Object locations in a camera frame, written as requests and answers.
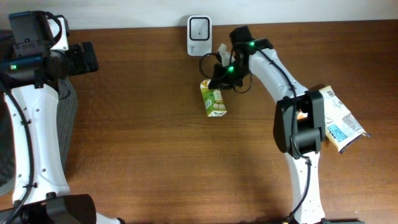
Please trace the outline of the grey plastic lattice basket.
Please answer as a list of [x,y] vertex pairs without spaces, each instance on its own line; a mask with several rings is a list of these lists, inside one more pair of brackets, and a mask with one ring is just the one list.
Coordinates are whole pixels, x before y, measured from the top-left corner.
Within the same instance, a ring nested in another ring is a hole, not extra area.
[[[57,107],[57,134],[62,167],[66,168],[73,124],[78,109],[76,91],[69,79],[58,83],[62,99]],[[1,94],[1,195],[14,189],[15,182],[14,140],[11,115]]]

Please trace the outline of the white barcode scanner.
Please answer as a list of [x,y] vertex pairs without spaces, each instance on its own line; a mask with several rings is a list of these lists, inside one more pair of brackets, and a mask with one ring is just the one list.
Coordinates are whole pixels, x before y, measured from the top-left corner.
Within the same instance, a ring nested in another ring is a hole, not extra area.
[[212,52],[212,20],[209,16],[195,15],[187,19],[187,53],[201,57]]

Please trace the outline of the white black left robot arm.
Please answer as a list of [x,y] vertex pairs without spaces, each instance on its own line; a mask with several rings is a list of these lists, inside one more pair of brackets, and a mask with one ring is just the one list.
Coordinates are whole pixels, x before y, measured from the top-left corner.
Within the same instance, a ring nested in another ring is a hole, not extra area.
[[2,223],[124,223],[96,211],[88,194],[72,195],[57,136],[58,82],[99,69],[91,42],[67,50],[28,50],[1,62],[1,88],[11,115],[16,158],[14,206],[1,211]]

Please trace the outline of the green drink carton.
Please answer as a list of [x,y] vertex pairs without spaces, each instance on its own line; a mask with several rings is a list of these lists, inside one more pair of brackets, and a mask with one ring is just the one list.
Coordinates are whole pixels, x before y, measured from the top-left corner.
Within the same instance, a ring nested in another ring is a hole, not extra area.
[[210,79],[205,79],[200,83],[206,114],[208,117],[221,117],[227,113],[221,91],[219,89],[209,89],[209,84]]

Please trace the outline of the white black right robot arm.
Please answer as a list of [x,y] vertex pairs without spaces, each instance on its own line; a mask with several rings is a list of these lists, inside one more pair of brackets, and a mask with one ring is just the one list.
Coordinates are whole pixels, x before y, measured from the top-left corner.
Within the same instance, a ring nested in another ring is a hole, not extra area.
[[293,204],[284,223],[321,223],[325,212],[320,199],[318,163],[326,138],[324,100],[319,91],[301,85],[281,62],[267,39],[236,42],[228,52],[221,44],[211,89],[229,90],[254,75],[275,103],[273,136],[285,156],[292,183]]

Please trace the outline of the orange tissue pack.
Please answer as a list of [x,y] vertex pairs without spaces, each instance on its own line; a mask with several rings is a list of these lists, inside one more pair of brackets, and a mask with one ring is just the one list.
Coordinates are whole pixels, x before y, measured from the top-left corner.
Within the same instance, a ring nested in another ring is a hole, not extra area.
[[307,118],[307,117],[308,117],[308,113],[304,113],[304,112],[302,112],[302,111],[300,111],[300,112],[297,114],[297,119],[298,119],[298,120],[305,119],[305,118]]

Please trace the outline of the cream snack bag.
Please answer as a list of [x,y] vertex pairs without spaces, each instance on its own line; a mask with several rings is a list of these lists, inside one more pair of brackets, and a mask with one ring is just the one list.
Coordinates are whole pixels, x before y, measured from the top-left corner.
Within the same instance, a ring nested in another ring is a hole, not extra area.
[[319,92],[324,101],[326,136],[340,154],[361,136],[370,137],[351,111],[335,95],[331,86],[326,86]]

